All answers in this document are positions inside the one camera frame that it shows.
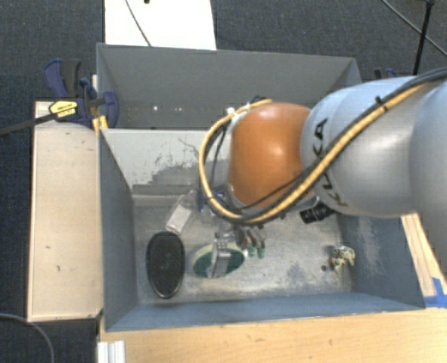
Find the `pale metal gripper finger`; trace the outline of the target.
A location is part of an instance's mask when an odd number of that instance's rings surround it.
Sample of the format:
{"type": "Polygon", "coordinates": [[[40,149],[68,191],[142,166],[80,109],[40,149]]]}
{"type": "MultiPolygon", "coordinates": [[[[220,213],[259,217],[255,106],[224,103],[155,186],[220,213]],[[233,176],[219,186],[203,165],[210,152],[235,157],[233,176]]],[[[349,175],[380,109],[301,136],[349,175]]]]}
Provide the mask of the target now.
{"type": "Polygon", "coordinates": [[[220,278],[225,276],[228,272],[228,265],[231,260],[231,253],[224,251],[222,253],[211,253],[210,265],[206,269],[206,276],[208,278],[220,278]]]}
{"type": "Polygon", "coordinates": [[[215,240],[212,249],[212,264],[214,267],[224,267],[227,264],[227,243],[215,240]]]}

